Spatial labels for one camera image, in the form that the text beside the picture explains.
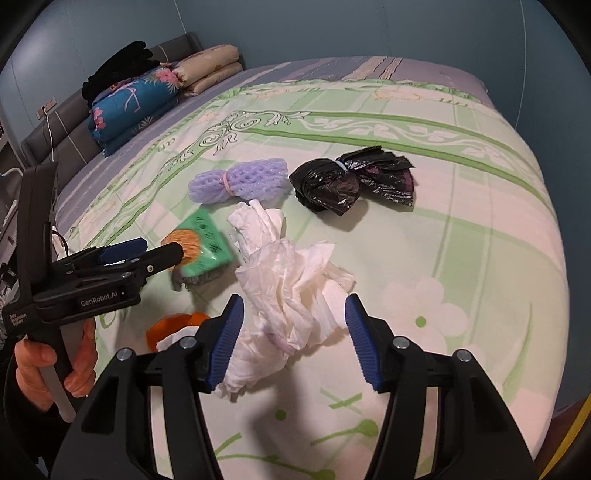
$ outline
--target black plastic bag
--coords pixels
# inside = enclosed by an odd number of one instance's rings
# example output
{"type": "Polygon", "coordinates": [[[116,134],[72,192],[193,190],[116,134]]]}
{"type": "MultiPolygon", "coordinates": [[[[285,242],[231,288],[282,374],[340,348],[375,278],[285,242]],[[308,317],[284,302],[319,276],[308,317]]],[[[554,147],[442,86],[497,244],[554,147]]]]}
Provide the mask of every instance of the black plastic bag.
{"type": "Polygon", "coordinates": [[[357,201],[362,188],[391,202],[412,206],[412,167],[406,157],[376,146],[346,153],[336,160],[310,160],[290,175],[290,182],[296,198],[312,212],[328,209],[341,216],[357,201]]]}

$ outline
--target beige pillow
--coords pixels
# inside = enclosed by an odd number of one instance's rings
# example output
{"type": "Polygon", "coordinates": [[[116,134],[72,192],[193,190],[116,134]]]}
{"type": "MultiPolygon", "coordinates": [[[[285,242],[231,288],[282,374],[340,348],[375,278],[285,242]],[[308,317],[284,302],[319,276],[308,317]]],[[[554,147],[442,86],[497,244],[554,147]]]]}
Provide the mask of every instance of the beige pillow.
{"type": "Polygon", "coordinates": [[[183,96],[185,97],[192,97],[195,95],[199,95],[199,93],[204,92],[210,87],[220,83],[222,80],[230,78],[232,75],[236,75],[238,72],[242,71],[242,65],[240,65],[237,61],[231,63],[230,65],[226,65],[215,72],[211,72],[205,78],[196,81],[189,85],[184,93],[183,96]]]}
{"type": "Polygon", "coordinates": [[[218,45],[181,60],[173,72],[181,81],[181,86],[187,86],[201,80],[211,72],[237,61],[239,56],[236,47],[218,45]]]}

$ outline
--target black clothing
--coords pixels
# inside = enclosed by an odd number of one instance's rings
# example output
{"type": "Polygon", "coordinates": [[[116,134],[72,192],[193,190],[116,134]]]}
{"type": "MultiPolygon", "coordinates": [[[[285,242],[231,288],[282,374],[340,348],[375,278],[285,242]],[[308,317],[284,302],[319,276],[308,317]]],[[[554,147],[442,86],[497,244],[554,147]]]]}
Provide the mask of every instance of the black clothing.
{"type": "Polygon", "coordinates": [[[92,107],[96,97],[111,85],[144,73],[160,65],[158,60],[150,60],[152,52],[146,48],[145,42],[134,41],[119,50],[104,62],[88,82],[82,84],[82,98],[92,107]]]}

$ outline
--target power outlet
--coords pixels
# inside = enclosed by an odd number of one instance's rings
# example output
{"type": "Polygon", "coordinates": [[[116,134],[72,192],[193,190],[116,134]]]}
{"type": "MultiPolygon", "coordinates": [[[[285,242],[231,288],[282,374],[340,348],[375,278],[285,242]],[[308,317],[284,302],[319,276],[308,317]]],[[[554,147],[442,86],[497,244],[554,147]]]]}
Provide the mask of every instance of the power outlet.
{"type": "Polygon", "coordinates": [[[45,105],[43,105],[39,110],[37,110],[37,120],[41,120],[45,116],[43,109],[45,109],[45,111],[47,113],[49,113],[49,110],[54,108],[56,105],[57,105],[57,100],[55,97],[52,98],[51,100],[49,100],[45,105]]]}

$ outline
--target screw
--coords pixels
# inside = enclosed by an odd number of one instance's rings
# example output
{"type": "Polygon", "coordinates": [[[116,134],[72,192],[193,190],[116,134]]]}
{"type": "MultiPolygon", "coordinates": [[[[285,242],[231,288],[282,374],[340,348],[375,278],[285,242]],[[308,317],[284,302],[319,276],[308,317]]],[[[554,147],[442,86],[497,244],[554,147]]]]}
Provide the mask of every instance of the screw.
{"type": "Polygon", "coordinates": [[[181,348],[193,348],[195,345],[197,345],[197,340],[195,340],[195,337],[187,336],[181,338],[178,344],[181,346],[181,348]]]}
{"type": "Polygon", "coordinates": [[[468,350],[464,350],[463,348],[460,348],[456,352],[456,357],[458,357],[460,362],[469,362],[470,360],[472,360],[472,354],[468,350]]]}
{"type": "Polygon", "coordinates": [[[133,355],[134,351],[131,348],[122,348],[117,352],[117,360],[124,362],[133,355]]]}
{"type": "Polygon", "coordinates": [[[410,340],[406,337],[394,337],[394,340],[392,340],[392,345],[394,345],[394,348],[404,350],[410,345],[410,340]]]}

